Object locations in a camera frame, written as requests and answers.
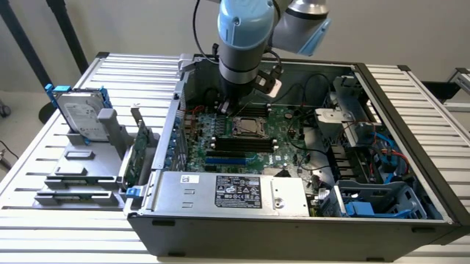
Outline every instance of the white sticker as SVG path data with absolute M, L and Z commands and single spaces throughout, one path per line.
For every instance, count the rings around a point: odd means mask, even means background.
M 181 183 L 199 183 L 199 175 L 181 175 Z
M 88 104 L 78 103 L 65 103 L 64 107 L 81 136 L 89 140 L 106 140 L 104 127 L 97 121 L 94 109 Z

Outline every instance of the black pole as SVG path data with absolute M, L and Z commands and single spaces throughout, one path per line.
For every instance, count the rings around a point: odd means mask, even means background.
M 9 6 L 8 0 L 0 0 L 0 15 L 2 20 L 5 21 L 9 32 L 13 35 L 17 46 L 22 51 L 24 57 L 28 60 L 38 82 L 41 83 L 41 86 L 45 87 L 45 85 L 52 84 L 52 81 L 45 72 L 41 60 L 38 59 L 36 51 L 30 45 L 28 36 L 24 33 L 22 27 Z
M 56 16 L 56 20 L 64 34 L 68 47 L 70 49 L 76 65 L 78 66 L 80 73 L 84 74 L 88 68 L 88 62 L 85 54 L 80 46 L 78 38 L 74 34 L 74 29 L 72 26 L 70 19 L 66 14 L 65 1 L 64 0 L 45 0 L 48 6 L 50 7 L 52 13 Z

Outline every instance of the power supply label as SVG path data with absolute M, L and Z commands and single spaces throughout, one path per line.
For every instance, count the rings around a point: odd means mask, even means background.
M 215 205 L 216 207 L 260 209 L 263 204 L 259 177 L 217 176 Z

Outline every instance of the white wall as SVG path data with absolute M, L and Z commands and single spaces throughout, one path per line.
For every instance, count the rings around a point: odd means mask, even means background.
M 66 0 L 82 49 L 170 54 L 196 52 L 193 0 Z M 405 64 L 420 79 L 444 80 L 470 67 L 468 0 L 328 0 L 332 25 L 312 59 Z M 10 0 L 54 84 L 78 70 L 45 0 Z M 217 4 L 203 1 L 197 34 L 205 52 L 217 41 Z M 280 53 L 283 57 L 300 56 Z M 0 20 L 1 90 L 40 91 L 40 84 Z

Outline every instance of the robotic arm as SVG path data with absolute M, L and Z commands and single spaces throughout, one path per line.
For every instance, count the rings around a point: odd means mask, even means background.
M 239 99 L 253 89 L 268 98 L 276 96 L 280 63 L 267 74 L 259 70 L 261 56 L 273 53 L 273 47 L 311 56 L 329 26 L 327 13 L 325 0 L 220 1 L 217 63 L 225 96 L 221 113 L 231 113 Z

